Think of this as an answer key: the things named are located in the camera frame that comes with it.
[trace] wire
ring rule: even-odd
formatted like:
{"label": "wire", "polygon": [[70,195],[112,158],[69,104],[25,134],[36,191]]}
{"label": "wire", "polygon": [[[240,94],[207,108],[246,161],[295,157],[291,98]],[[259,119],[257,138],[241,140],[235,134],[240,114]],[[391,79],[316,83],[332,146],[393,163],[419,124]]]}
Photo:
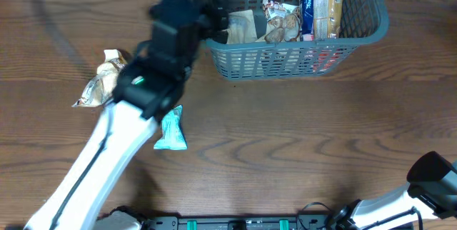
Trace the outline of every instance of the wire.
{"label": "wire", "polygon": [[44,6],[44,0],[32,1],[33,10],[36,16],[39,18],[41,23],[44,24],[46,31],[56,45],[63,50],[73,64],[82,67],[84,60],[79,56],[78,51],[74,48],[70,41],[61,33],[57,25],[55,25],[55,23],[51,20],[51,17]]}
{"label": "wire", "polygon": [[95,161],[98,159],[100,156],[101,152],[106,148],[106,141],[111,135],[111,127],[113,124],[113,108],[112,108],[112,103],[108,103],[105,105],[105,110],[106,113],[108,114],[108,124],[106,125],[106,134],[103,140],[100,142],[100,147],[95,153],[95,155],[92,157],[91,161],[89,164],[87,164],[86,168],[84,171],[81,173],[79,176],[78,180],[74,183],[73,187],[71,187],[70,192],[66,195],[64,201],[62,201],[62,204],[60,205],[59,209],[57,210],[56,214],[54,215],[51,226],[49,227],[49,230],[54,230],[58,225],[59,225],[59,218],[64,212],[65,206],[68,204],[70,201],[71,197],[73,196],[74,192],[78,189],[79,184],[83,181],[84,177],[87,175],[87,173],[91,170],[92,166],[94,165]]}
{"label": "wire", "polygon": [[369,229],[372,229],[373,227],[377,227],[377,226],[380,226],[380,225],[383,225],[383,224],[387,224],[388,222],[400,219],[401,217],[408,216],[408,215],[414,215],[414,214],[417,214],[417,217],[418,217],[419,230],[423,230],[422,216],[421,216],[421,213],[419,212],[419,210],[416,209],[416,207],[412,207],[410,210],[402,212],[402,213],[399,213],[399,214],[397,214],[395,216],[391,216],[390,218],[387,218],[387,219],[384,219],[384,220],[381,220],[381,221],[377,221],[377,222],[367,226],[366,228],[364,228],[362,230],[369,230]]}
{"label": "wire", "polygon": [[[304,211],[305,209],[311,207],[311,206],[315,206],[315,205],[321,205],[323,207],[325,207],[326,209],[328,209],[328,211],[330,211],[331,215],[333,214],[333,210],[328,208],[325,204],[323,204],[322,202],[311,202],[311,203],[308,203],[306,206],[304,206],[301,210]],[[305,225],[303,225],[303,220],[302,219],[298,219],[298,221],[300,222],[300,225],[301,227],[303,227],[304,230],[308,230]],[[326,222],[324,222],[324,225],[323,226],[320,226],[320,227],[317,227],[316,230],[321,230],[321,229],[325,229],[326,228],[326,225],[327,225],[327,220]]]}

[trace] wooden table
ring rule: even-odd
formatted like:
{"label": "wooden table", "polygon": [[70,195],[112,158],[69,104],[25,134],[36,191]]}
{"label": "wooden table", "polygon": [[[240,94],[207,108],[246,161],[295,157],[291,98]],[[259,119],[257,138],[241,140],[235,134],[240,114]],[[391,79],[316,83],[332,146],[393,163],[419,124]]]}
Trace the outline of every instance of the wooden table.
{"label": "wooden table", "polygon": [[[77,66],[56,50],[31,0],[0,0],[0,226],[26,222],[59,185],[99,115],[71,105],[104,49],[131,51],[149,38],[146,11],[155,2],[47,0],[83,58]],[[181,100],[189,150],[145,144],[103,211],[336,208],[404,184],[427,151],[457,159],[457,0],[386,3],[386,37],[328,76],[229,82],[202,52]],[[426,223],[456,227],[453,219]]]}

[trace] gray plastic basket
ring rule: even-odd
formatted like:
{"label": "gray plastic basket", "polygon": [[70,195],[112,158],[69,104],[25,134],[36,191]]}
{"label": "gray plastic basket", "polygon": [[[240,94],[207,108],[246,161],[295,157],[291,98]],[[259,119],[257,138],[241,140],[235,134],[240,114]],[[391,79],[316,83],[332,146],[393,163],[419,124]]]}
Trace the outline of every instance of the gray plastic basket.
{"label": "gray plastic basket", "polygon": [[[298,5],[299,0],[274,0]],[[257,35],[266,30],[262,0],[231,0],[230,11],[252,9]],[[217,71],[228,80],[320,76],[332,71],[357,47],[379,41],[388,29],[384,0],[343,0],[338,39],[314,41],[206,45]]]}

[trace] brown snack bag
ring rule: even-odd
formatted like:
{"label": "brown snack bag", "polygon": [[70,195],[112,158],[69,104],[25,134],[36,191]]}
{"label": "brown snack bag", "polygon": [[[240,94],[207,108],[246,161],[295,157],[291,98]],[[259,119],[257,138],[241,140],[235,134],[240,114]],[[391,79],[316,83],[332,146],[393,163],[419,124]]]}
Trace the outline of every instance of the brown snack bag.
{"label": "brown snack bag", "polygon": [[127,62],[116,49],[104,50],[104,52],[105,62],[97,68],[97,75],[86,85],[81,98],[73,104],[73,107],[96,107],[111,97],[111,92],[116,87],[117,76]]}
{"label": "brown snack bag", "polygon": [[338,38],[343,0],[314,0],[314,38]]}

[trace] light blue wrapper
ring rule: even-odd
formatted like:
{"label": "light blue wrapper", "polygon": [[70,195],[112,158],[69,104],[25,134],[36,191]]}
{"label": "light blue wrapper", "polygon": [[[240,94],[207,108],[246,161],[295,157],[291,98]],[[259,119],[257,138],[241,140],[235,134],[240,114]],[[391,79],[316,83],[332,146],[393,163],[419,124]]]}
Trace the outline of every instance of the light blue wrapper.
{"label": "light blue wrapper", "polygon": [[187,149],[187,143],[179,124],[182,111],[183,107],[179,105],[162,119],[163,136],[154,144],[154,149],[171,149],[175,151]]}

